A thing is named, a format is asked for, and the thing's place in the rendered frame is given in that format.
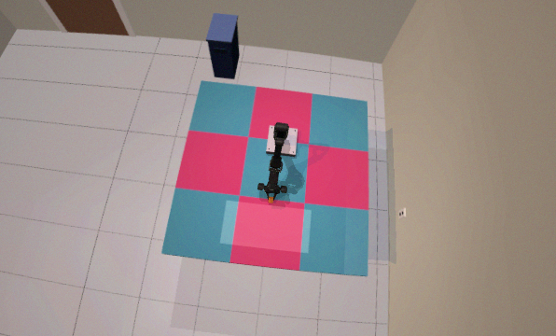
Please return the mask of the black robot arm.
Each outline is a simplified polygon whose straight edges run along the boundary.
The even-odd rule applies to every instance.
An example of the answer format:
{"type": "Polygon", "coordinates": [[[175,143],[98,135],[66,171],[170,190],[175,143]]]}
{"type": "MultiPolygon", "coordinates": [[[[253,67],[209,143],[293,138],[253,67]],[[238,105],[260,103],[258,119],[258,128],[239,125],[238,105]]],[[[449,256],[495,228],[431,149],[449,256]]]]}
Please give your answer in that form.
{"type": "Polygon", "coordinates": [[[274,125],[273,138],[275,141],[275,150],[274,150],[274,155],[271,157],[270,160],[270,167],[272,168],[270,169],[269,167],[270,182],[267,184],[268,193],[275,193],[275,191],[279,190],[279,185],[276,185],[275,183],[278,182],[279,173],[281,173],[283,169],[281,151],[282,151],[282,146],[285,143],[285,139],[288,136],[288,130],[289,130],[289,126],[287,123],[276,122],[276,124],[274,125]]]}

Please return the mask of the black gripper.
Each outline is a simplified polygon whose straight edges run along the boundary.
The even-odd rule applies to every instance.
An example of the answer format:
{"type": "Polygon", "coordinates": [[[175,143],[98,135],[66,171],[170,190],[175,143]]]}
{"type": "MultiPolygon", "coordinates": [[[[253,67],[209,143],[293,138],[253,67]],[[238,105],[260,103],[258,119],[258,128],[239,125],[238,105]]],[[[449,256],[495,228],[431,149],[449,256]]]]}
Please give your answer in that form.
{"type": "MultiPolygon", "coordinates": [[[[267,193],[267,197],[268,197],[268,199],[269,199],[269,193],[268,193],[268,190],[267,190],[267,186],[264,186],[264,183],[258,183],[257,189],[258,189],[258,190],[264,190],[264,191],[267,193]]],[[[279,187],[279,190],[275,191],[275,193],[274,193],[273,200],[275,199],[276,195],[277,195],[278,193],[280,193],[280,191],[281,191],[282,193],[286,193],[286,192],[287,192],[287,186],[281,186],[281,187],[279,187]]]]}

